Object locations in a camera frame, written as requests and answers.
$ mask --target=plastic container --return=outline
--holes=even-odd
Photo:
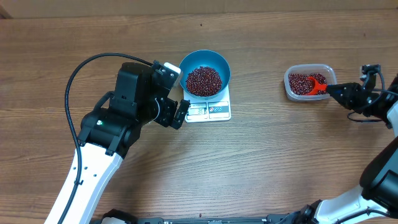
[[[211,67],[214,68],[220,75],[221,90],[213,96],[196,96],[187,90],[187,78],[188,74],[191,73],[195,68],[199,67]],[[228,62],[219,53],[212,50],[197,50],[188,54],[180,64],[181,71],[183,72],[183,77],[180,80],[180,84],[184,91],[186,91],[190,96],[199,100],[210,100],[220,95],[223,90],[228,86],[231,79],[231,69],[229,68]]]
[[[314,95],[314,96],[305,96],[305,95],[297,95],[292,92],[289,84],[289,74],[298,73],[303,75],[309,75],[311,73],[321,73],[327,80],[328,85],[336,85],[336,75],[333,69],[324,64],[305,64],[305,65],[294,65],[291,66],[285,73],[285,89],[287,98],[292,101],[314,101],[314,100],[324,100],[330,97],[329,94],[324,95]]]

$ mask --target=wooden table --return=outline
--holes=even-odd
[[[95,217],[112,208],[164,218],[299,210],[357,185],[393,139],[382,123],[348,121],[333,100],[289,101],[282,80],[292,65],[325,63],[338,82],[358,82],[362,64],[380,63],[389,84],[398,72],[397,10],[1,20],[0,223],[43,223],[57,198],[75,148],[63,95],[80,62],[124,52],[178,65],[198,49],[231,65],[231,121],[145,126]],[[126,61],[101,58],[78,74],[70,94],[77,128]],[[181,89],[172,96],[179,101]]]

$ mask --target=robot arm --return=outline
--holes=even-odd
[[[380,69],[380,65],[364,65],[363,85],[346,83],[328,86],[326,90],[346,109],[380,118],[379,121],[394,129],[396,138],[365,168],[357,187],[337,198],[306,205],[294,220],[295,224],[358,223],[381,216],[398,218],[398,77],[387,91],[381,91],[380,95],[373,93],[377,74],[381,76],[384,90]]]
[[[177,109],[178,103],[167,98],[180,78],[181,70],[170,63],[122,65],[115,91],[105,94],[81,122],[77,137],[82,162],[80,183],[68,212],[60,218],[76,185],[77,151],[45,223],[89,223],[106,185],[139,139],[143,125],[155,121],[164,127],[181,127],[190,104],[182,100]],[[102,108],[108,99],[109,108]]]

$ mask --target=orange scoop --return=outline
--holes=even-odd
[[[328,85],[326,84],[319,84],[318,81],[314,77],[307,77],[307,79],[314,81],[315,85],[313,87],[313,90],[306,95],[316,95],[319,90],[326,91],[326,87]]]

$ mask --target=blue bowl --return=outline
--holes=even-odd
[[[187,78],[188,74],[199,67],[211,67],[214,68],[220,75],[221,90],[213,96],[196,96],[187,90]],[[231,79],[231,69],[229,68],[228,62],[219,53],[211,50],[197,50],[188,54],[180,64],[183,77],[180,80],[182,88],[192,97],[199,100],[209,100],[218,96],[228,85]]]

